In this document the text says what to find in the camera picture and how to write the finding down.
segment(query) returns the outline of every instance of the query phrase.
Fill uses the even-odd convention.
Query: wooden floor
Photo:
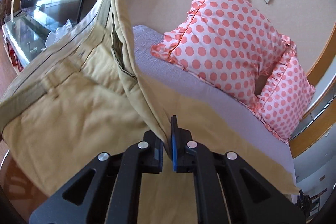
[[[16,77],[16,72],[14,71],[12,64],[6,54],[4,48],[4,41],[2,36],[2,31],[0,30],[0,98],[5,93],[6,89],[10,85],[10,83]],[[0,163],[7,152],[7,145],[1,141],[0,142]]]

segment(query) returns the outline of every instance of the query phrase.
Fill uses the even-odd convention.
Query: khaki pants
[[[149,129],[170,151],[172,115],[194,140],[217,153],[237,152],[280,192],[298,194],[292,175],[211,107],[141,74],[125,0],[99,0],[70,34],[23,70],[4,97],[2,137],[47,195],[99,153],[121,153]],[[163,172],[143,176],[139,222],[196,221],[193,176],[174,173],[165,154]]]

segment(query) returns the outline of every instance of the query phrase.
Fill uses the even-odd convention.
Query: mattress
[[[182,95],[210,105],[242,138],[293,174],[294,163],[290,148],[277,140],[251,112],[235,99],[206,83],[199,81],[180,68],[159,60],[150,54],[151,45],[163,40],[163,35],[144,25],[133,27],[135,61],[139,69]]]

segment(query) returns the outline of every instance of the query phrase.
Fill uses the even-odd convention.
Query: black gripper frame
[[[176,116],[171,127],[174,171],[194,174],[198,223],[305,223],[304,214],[239,155],[188,146],[191,133],[177,126]]]

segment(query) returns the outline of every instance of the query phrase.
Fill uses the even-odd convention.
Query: pillow
[[[187,20],[152,46],[152,55],[255,109],[255,79],[281,58],[281,36],[248,0],[194,0],[191,6]]]
[[[285,141],[298,126],[315,92],[296,57],[296,45],[293,41],[289,42],[289,47],[258,96],[267,129]]]

